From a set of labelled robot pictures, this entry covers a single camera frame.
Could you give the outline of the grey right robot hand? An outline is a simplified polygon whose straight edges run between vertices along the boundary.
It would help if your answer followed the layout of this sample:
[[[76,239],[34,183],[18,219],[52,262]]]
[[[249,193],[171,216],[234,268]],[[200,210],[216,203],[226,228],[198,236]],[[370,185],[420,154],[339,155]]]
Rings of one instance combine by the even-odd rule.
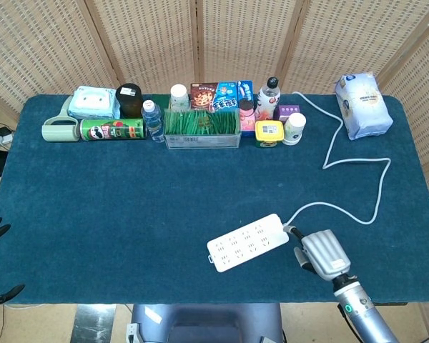
[[[287,232],[296,236],[300,242],[300,247],[295,247],[294,253],[304,270],[328,282],[349,272],[350,259],[331,230],[322,230],[307,236],[296,227],[289,227]]]

